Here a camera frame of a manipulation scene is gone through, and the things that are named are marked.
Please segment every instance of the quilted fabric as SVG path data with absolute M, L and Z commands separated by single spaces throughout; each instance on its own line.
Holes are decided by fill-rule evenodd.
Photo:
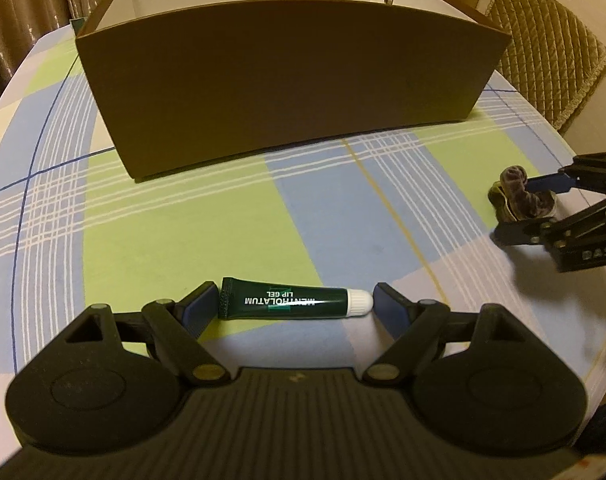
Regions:
M 556 0 L 492 0 L 486 15 L 512 35 L 498 72 L 564 131 L 596 88 L 605 45 Z

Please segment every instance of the lip gel tube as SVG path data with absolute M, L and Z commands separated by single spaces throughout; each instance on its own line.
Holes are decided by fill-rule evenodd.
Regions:
M 353 288 L 276 285 L 223 278 L 219 319 L 330 319 L 363 316 L 372 295 Z

